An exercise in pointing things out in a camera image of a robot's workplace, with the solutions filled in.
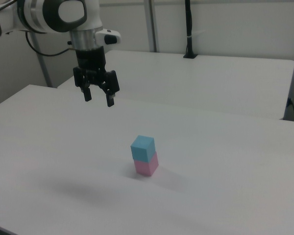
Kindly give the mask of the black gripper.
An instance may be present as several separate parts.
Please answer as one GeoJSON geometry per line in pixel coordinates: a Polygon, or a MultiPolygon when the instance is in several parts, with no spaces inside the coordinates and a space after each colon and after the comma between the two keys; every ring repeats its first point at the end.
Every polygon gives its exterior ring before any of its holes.
{"type": "Polygon", "coordinates": [[[86,102],[92,100],[90,85],[99,86],[106,94],[107,106],[114,105],[115,93],[120,90],[116,72],[105,69],[104,48],[76,50],[78,66],[73,68],[74,82],[79,87],[86,102]]]}

